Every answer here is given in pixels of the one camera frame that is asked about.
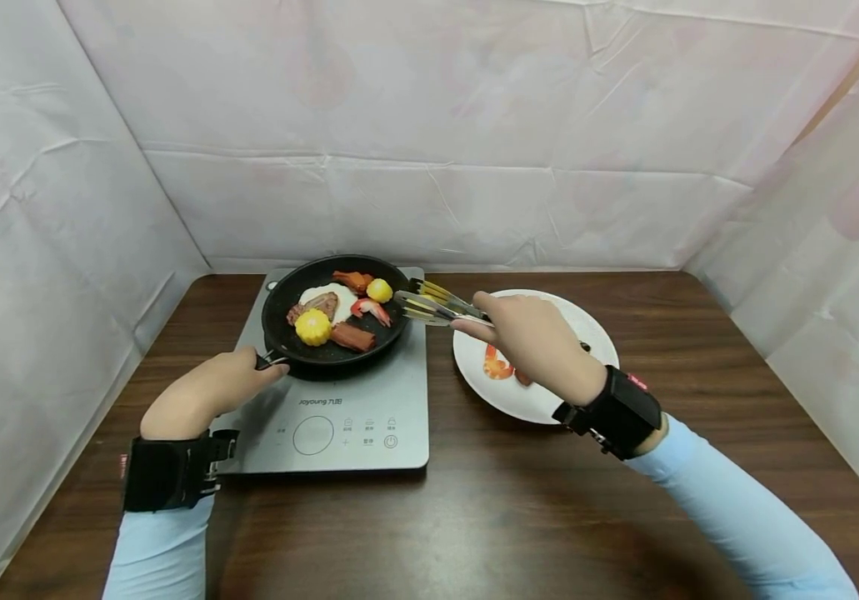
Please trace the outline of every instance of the wrist strap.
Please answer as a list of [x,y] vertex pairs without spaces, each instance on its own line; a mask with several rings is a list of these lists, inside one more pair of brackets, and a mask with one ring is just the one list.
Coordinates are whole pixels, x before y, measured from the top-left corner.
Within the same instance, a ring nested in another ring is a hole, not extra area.
[[662,407],[633,375],[612,365],[606,365],[606,372],[598,397],[586,406],[563,402],[553,418],[576,434],[591,435],[604,454],[626,460],[662,425]]
[[239,431],[206,431],[195,440],[135,437],[125,458],[123,510],[130,513],[191,508],[219,491],[216,466],[235,455]]

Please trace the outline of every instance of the yellow ball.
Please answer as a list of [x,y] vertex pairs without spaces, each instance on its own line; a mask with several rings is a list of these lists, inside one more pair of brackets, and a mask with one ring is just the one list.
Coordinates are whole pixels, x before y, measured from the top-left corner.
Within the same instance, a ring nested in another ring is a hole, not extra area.
[[296,320],[296,335],[307,346],[322,346],[329,341],[332,323],[322,310],[310,308]]
[[373,279],[366,288],[366,295],[380,304],[387,303],[392,299],[392,288],[385,279]]

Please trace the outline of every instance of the white fabric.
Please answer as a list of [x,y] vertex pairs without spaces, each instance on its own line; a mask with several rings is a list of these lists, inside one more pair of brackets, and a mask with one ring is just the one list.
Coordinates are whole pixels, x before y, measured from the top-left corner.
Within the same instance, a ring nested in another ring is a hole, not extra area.
[[852,0],[59,0],[220,271],[679,268],[859,56]]
[[0,2],[0,574],[206,270],[55,2]]
[[677,268],[858,56],[852,0],[0,0],[0,572],[202,254]]
[[859,474],[859,83],[687,270]]

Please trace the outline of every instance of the red tag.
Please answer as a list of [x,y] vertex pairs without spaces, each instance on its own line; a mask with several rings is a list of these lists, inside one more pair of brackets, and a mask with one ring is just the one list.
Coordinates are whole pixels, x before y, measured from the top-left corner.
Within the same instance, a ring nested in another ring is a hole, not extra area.
[[627,372],[626,377],[629,378],[629,380],[632,381],[632,383],[635,383],[637,386],[639,386],[640,388],[642,388],[646,392],[649,391],[649,387],[646,384],[642,383],[642,380],[640,380],[638,377],[636,377],[636,375],[633,375],[632,373]]

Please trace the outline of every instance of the forearm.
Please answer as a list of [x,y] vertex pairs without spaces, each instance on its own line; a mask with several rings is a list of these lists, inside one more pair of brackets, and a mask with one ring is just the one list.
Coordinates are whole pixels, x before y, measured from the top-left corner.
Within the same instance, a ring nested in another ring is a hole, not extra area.
[[846,571],[789,507],[686,425],[627,461],[672,495],[758,598],[858,598]]
[[102,598],[203,598],[212,504],[210,495],[192,509],[125,513]]

